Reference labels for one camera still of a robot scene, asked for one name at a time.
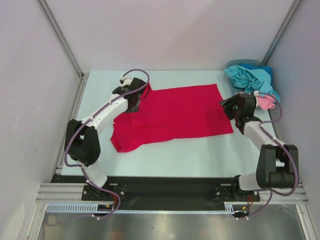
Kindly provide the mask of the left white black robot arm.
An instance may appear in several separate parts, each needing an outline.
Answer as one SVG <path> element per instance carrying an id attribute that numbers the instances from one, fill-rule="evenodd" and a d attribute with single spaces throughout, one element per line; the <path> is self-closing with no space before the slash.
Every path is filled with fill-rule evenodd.
<path id="1" fill-rule="evenodd" d="M 111 193 L 111 188 L 105 184 L 108 177 L 102 170 L 100 160 L 100 134 L 120 114 L 139 107 L 149 81 L 137 77 L 122 77 L 120 85 L 100 108 L 81 120 L 71 119 L 67 124 L 64 164 L 70 168 L 80 168 L 86 182 L 94 187 L 93 194 L 100 200 L 107 199 Z"/>

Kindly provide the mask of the red t shirt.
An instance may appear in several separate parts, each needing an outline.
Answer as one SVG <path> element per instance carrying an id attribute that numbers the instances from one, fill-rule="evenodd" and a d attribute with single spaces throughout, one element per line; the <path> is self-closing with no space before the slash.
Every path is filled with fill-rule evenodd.
<path id="1" fill-rule="evenodd" d="M 114 119 L 110 141 L 118 153 L 127 153 L 146 144 L 231 134 L 220 101 L 216 84 L 160 90 L 148 85 L 138 111 Z"/>

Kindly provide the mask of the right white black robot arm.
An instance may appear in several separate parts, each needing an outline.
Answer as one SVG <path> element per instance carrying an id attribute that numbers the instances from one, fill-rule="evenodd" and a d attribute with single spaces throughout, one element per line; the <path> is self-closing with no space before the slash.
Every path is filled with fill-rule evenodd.
<path id="1" fill-rule="evenodd" d="M 256 170 L 237 175 L 230 188 L 231 196 L 242 201 L 250 192 L 269 190 L 272 194 L 290 196 L 299 185 L 299 151 L 271 135 L 264 127 L 266 121 L 255 116 L 262 97 L 261 91 L 237 93 L 220 101 L 225 115 L 235 121 L 236 128 L 259 150 Z"/>

